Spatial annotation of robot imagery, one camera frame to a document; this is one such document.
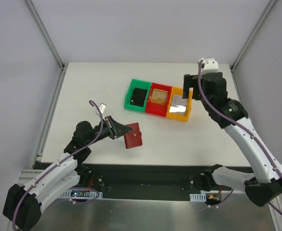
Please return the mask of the red leather card holder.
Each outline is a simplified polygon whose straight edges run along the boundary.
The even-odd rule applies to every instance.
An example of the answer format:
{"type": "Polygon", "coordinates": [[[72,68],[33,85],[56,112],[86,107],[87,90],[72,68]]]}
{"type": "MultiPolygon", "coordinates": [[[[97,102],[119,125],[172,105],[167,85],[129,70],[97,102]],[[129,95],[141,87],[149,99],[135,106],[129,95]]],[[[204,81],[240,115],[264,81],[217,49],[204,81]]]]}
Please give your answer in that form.
{"type": "Polygon", "coordinates": [[[142,133],[140,130],[139,123],[131,123],[127,124],[127,126],[130,127],[132,130],[124,135],[125,148],[131,149],[142,146],[142,133]]]}

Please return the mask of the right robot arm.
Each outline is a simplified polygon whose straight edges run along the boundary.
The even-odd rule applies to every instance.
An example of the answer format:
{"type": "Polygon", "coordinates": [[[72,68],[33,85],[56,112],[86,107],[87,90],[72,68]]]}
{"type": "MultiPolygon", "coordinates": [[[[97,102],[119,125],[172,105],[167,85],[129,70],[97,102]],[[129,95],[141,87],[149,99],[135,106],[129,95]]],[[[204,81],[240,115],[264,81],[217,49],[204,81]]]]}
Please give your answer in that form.
{"type": "Polygon", "coordinates": [[[202,102],[210,118],[237,144],[253,171],[245,173],[216,164],[195,181],[197,188],[209,191],[219,185],[227,186],[244,192],[258,207],[282,193],[282,164],[257,134],[243,105],[228,97],[221,72],[201,77],[184,75],[182,97],[202,102]]]}

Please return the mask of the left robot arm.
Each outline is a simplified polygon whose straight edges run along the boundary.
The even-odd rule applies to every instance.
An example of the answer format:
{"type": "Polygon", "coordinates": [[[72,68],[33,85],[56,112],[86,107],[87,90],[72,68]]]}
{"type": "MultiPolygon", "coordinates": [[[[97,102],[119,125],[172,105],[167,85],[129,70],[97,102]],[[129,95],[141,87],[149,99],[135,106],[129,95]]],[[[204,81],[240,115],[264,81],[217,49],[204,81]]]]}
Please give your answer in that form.
{"type": "Polygon", "coordinates": [[[28,231],[39,221],[44,210],[63,192],[90,180],[90,171],[83,162],[91,153],[90,145],[104,138],[112,140],[131,132],[132,128],[105,117],[97,126],[81,121],[63,153],[43,172],[26,184],[14,184],[7,193],[3,215],[15,231],[28,231]]]}

